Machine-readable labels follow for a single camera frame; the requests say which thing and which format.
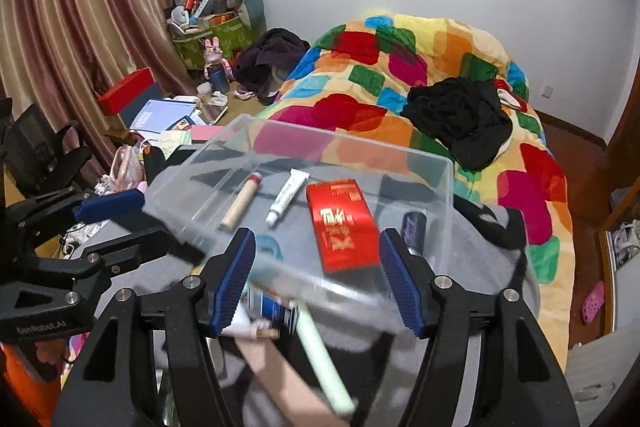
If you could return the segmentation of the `green storage basket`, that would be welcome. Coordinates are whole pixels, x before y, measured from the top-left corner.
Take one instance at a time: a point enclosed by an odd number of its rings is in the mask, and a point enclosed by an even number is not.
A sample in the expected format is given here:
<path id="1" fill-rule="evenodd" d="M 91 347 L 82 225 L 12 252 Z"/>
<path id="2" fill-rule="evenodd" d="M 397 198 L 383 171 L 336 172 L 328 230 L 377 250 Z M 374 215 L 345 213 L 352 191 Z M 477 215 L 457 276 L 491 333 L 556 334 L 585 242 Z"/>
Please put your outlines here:
<path id="1" fill-rule="evenodd" d="M 172 38 L 171 42 L 186 69 L 194 70 L 204 67 L 205 41 L 213 42 L 215 38 L 218 39 L 224 58 L 233 64 L 236 57 L 254 43 L 257 32 L 244 25 L 237 17 L 206 30 Z"/>

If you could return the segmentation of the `pink croc shoe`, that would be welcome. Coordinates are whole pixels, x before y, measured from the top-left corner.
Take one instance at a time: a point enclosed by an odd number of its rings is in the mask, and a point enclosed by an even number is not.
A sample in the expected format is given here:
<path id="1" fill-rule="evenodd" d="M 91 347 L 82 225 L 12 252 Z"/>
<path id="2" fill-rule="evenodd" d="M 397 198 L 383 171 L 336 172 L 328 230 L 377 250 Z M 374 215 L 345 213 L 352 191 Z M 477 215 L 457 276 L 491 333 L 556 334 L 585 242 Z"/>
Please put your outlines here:
<path id="1" fill-rule="evenodd" d="M 605 304 L 605 296 L 605 283 L 603 281 L 599 281 L 596 285 L 593 286 L 590 293 L 582 302 L 582 309 L 580 309 L 580 314 L 582 314 L 582 321 L 585 324 L 592 323 L 597 317 Z"/>

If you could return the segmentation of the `long mint green tube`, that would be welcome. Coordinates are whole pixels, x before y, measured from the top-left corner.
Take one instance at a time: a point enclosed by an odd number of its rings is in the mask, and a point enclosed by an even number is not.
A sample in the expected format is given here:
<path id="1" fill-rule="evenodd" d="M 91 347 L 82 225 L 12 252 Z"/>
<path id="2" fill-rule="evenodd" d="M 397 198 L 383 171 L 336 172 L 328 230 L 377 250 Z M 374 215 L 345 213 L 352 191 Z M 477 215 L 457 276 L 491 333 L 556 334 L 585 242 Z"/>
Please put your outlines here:
<path id="1" fill-rule="evenodd" d="M 341 417 L 356 412 L 356 402 L 349 394 L 334 365 L 307 306 L 297 301 L 296 335 L 331 410 Z"/>

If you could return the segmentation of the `beige foundation tube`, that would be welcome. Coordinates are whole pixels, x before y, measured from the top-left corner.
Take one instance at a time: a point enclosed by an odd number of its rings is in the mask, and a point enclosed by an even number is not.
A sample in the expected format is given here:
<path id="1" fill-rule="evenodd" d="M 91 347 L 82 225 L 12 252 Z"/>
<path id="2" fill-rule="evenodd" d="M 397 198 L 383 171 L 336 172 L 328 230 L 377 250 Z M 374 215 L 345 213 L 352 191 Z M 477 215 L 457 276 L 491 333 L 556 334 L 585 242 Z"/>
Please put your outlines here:
<path id="1" fill-rule="evenodd" d="M 348 426 L 311 390 L 271 340 L 235 338 L 234 342 L 269 398 L 292 426 Z"/>

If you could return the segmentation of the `colourful patchwork duvet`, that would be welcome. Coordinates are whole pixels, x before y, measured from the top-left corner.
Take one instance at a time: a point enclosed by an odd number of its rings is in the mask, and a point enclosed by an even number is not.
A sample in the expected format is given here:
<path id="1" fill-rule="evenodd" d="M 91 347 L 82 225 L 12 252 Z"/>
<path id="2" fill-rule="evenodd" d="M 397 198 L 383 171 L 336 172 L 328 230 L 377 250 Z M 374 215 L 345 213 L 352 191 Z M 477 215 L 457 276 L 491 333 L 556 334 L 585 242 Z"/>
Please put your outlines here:
<path id="1" fill-rule="evenodd" d="M 575 249 L 567 179 L 529 103 L 529 83 L 491 34 L 451 18 L 380 14 L 319 37 L 260 117 L 349 133 L 438 155 L 448 152 L 401 116 L 411 88 L 450 77 L 487 81 L 512 96 L 511 138 L 494 162 L 454 166 L 454 191 L 520 210 L 541 289 L 538 322 L 561 365 L 570 340 Z"/>

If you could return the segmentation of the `beige lip balm stick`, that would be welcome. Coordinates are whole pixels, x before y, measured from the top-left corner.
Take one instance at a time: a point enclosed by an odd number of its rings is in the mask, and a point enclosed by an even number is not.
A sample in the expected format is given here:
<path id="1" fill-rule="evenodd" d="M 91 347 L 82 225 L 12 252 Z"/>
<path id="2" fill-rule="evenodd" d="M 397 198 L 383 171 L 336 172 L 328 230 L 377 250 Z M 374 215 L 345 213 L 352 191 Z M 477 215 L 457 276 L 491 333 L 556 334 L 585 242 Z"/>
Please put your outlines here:
<path id="1" fill-rule="evenodd" d="M 241 217 L 250 202 L 258 192 L 259 185 L 262 183 L 262 175 L 259 172 L 253 172 L 241 187 L 235 200 L 230 205 L 224 217 L 219 223 L 219 228 L 232 231 L 240 222 Z"/>

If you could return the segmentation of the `striped pink curtain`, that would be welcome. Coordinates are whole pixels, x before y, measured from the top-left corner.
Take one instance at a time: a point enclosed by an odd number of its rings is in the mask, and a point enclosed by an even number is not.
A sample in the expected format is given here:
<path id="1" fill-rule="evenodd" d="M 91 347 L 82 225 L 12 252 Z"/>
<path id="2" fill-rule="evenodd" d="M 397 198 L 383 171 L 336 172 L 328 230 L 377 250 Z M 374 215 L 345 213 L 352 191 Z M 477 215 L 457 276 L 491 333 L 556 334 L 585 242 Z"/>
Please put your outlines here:
<path id="1" fill-rule="evenodd" d="M 113 121 L 99 97 L 147 68 L 160 87 L 190 93 L 193 82 L 166 29 L 171 0 L 1 0 L 1 93 L 14 115 L 37 104 L 53 126 L 76 120 L 92 157 L 89 176 L 108 169 Z"/>

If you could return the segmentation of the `wooden wardrobe shelf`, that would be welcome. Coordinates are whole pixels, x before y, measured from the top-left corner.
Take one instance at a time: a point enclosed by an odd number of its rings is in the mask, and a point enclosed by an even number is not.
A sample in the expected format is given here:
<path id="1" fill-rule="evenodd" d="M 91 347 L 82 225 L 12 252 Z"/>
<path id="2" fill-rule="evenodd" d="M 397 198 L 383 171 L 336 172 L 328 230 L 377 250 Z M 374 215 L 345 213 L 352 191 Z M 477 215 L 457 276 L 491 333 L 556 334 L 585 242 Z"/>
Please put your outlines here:
<path id="1" fill-rule="evenodd" d="M 639 316 L 639 179 L 612 193 L 612 209 L 597 229 L 603 265 L 605 335 Z"/>

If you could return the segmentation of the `black clothes pile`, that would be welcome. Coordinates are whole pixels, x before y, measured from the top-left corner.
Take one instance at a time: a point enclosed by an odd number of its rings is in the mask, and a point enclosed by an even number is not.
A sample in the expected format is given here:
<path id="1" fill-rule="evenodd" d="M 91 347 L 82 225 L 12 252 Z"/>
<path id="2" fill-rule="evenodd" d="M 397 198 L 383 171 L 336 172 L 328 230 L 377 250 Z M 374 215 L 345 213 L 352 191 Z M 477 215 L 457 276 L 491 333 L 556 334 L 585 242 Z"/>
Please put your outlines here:
<path id="1" fill-rule="evenodd" d="M 442 143 L 466 170 L 487 168 L 511 138 L 513 124 L 490 81 L 447 78 L 413 87 L 401 116 Z"/>

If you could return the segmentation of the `red flat box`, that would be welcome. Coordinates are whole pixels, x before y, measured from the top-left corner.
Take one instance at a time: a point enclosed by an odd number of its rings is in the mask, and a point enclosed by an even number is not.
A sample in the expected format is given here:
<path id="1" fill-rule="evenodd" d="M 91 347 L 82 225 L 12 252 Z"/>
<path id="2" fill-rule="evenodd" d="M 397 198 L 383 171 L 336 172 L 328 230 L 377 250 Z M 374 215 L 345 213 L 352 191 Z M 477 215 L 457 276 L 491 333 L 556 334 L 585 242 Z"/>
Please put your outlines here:
<path id="1" fill-rule="evenodd" d="M 96 103 L 104 116 L 115 116 L 148 90 L 153 83 L 154 78 L 149 67 L 135 70 L 114 84 L 110 90 L 98 98 Z"/>

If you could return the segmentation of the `red cigarette box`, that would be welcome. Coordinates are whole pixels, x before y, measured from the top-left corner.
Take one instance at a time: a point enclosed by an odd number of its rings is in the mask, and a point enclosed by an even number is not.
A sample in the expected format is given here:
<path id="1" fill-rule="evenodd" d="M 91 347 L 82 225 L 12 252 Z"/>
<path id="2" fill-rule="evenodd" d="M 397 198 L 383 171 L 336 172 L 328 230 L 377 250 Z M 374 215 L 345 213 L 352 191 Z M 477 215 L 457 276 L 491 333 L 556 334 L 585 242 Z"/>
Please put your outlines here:
<path id="1" fill-rule="evenodd" d="M 324 272 L 380 264 L 380 232 L 354 179 L 311 183 L 306 187 L 306 199 Z"/>

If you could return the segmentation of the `small white ointment tube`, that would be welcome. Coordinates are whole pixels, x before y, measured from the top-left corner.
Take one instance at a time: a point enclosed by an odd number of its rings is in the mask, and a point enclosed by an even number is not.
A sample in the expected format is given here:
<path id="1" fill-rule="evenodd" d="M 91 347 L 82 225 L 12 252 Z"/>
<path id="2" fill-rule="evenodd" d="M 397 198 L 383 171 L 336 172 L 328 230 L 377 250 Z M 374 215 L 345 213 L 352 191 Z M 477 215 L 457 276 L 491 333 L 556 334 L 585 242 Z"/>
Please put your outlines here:
<path id="1" fill-rule="evenodd" d="M 299 169 L 292 169 L 290 171 L 288 179 L 281 187 L 280 192 L 267 213 L 265 222 L 268 228 L 273 228 L 282 218 L 286 208 L 288 208 L 288 205 L 291 204 L 298 191 L 303 187 L 308 179 L 309 173 L 306 171 Z"/>

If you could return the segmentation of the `dark purple clothes heap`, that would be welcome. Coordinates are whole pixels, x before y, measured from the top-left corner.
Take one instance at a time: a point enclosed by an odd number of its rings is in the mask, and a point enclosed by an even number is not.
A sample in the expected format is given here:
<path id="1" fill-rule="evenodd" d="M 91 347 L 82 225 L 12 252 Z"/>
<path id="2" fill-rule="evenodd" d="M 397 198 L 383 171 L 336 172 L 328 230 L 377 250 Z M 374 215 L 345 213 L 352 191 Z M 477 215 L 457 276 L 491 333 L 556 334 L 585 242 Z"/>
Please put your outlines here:
<path id="1" fill-rule="evenodd" d="M 232 66 L 234 79 L 256 94 L 262 105 L 270 105 L 282 83 L 310 49 L 308 41 L 284 28 L 266 31 Z"/>

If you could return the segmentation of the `blue white book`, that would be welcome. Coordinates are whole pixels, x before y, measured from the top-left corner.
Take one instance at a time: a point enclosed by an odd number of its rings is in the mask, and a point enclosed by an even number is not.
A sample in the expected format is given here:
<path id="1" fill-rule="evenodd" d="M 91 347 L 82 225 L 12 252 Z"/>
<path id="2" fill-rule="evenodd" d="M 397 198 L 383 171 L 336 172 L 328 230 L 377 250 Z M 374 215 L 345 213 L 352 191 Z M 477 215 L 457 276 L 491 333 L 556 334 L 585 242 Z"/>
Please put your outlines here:
<path id="1" fill-rule="evenodd" d="M 170 129 L 176 121 L 190 116 L 194 109 L 195 103 L 149 100 L 134 117 L 129 128 L 134 131 L 160 133 Z"/>

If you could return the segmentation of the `pink bunny toy bottle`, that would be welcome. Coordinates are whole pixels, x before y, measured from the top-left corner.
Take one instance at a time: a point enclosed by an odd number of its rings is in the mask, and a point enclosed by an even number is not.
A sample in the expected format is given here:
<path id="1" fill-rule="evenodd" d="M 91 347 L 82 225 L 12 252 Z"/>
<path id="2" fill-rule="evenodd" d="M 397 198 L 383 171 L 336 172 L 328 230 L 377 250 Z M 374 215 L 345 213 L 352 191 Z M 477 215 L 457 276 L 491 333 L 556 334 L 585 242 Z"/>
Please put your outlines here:
<path id="1" fill-rule="evenodd" d="M 204 77 L 215 91 L 226 94 L 233 81 L 232 67 L 224 57 L 217 37 L 206 39 L 204 46 Z"/>

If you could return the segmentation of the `navy blue Max box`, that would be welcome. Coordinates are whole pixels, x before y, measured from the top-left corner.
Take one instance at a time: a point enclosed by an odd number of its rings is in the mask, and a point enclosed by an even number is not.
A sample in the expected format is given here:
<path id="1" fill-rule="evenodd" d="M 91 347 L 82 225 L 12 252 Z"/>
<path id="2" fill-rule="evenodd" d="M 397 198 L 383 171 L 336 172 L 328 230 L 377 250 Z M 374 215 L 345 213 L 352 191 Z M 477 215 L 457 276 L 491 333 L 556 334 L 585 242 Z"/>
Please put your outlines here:
<path id="1" fill-rule="evenodd" d="M 265 319 L 290 334 L 295 332 L 299 309 L 294 300 L 281 297 L 259 286 L 250 285 L 246 305 L 252 319 Z"/>

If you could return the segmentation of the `purple cosmetic bottle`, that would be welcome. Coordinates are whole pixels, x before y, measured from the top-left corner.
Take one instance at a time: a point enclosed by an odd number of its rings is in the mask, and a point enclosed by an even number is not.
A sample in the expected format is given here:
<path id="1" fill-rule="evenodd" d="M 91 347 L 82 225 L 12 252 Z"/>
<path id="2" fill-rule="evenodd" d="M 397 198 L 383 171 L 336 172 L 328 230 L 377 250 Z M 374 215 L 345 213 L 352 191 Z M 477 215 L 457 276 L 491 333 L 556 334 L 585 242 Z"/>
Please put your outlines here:
<path id="1" fill-rule="evenodd" d="M 427 217 L 419 211 L 407 212 L 402 218 L 400 235 L 410 254 L 423 255 L 426 225 Z"/>

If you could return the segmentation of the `clear plastic storage box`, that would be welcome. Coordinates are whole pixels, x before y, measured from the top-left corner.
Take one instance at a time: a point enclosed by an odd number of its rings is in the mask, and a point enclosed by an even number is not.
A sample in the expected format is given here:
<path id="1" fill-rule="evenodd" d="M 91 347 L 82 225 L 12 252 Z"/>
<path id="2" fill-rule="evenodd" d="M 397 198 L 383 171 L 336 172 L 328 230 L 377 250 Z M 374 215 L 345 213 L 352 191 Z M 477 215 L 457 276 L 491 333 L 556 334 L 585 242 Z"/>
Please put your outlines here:
<path id="1" fill-rule="evenodd" d="M 182 164 L 155 178 L 145 194 L 145 210 L 179 241 L 218 255 L 232 237 L 219 223 L 247 178 L 259 172 L 262 183 L 239 224 L 255 236 L 277 239 L 283 259 L 257 249 L 250 283 L 347 321 L 400 331 L 404 325 L 381 267 L 323 271 L 303 188 L 276 225 L 267 227 L 269 208 L 292 169 L 308 172 L 311 183 L 354 179 L 379 230 L 399 230 L 407 212 L 424 213 L 423 257 L 437 274 L 450 268 L 454 178 L 449 159 L 297 124 L 235 118 Z"/>

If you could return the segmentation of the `teal tape roll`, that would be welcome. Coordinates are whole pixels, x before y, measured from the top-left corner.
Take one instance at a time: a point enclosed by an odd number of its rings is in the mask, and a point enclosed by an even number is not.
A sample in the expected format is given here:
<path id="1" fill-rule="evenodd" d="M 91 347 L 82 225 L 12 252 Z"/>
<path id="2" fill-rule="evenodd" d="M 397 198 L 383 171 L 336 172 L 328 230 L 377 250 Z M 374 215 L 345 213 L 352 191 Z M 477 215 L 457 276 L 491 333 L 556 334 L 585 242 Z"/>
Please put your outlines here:
<path id="1" fill-rule="evenodd" d="M 277 239 L 268 234 L 258 234 L 256 236 L 256 246 L 258 251 L 270 254 L 273 259 L 282 260 L 283 255 Z"/>

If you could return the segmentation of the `black office chair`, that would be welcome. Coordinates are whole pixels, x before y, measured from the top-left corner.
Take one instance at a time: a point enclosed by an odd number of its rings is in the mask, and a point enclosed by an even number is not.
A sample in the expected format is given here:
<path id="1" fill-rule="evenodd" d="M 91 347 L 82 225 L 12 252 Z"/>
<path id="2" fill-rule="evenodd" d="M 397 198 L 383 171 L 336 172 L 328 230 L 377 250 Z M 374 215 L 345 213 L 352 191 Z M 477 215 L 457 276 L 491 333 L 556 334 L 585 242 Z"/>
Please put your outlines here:
<path id="1" fill-rule="evenodd" d="M 1 147 L 3 164 L 25 198 L 84 187 L 81 169 L 91 157 L 78 121 L 55 131 L 37 104 L 11 124 Z"/>

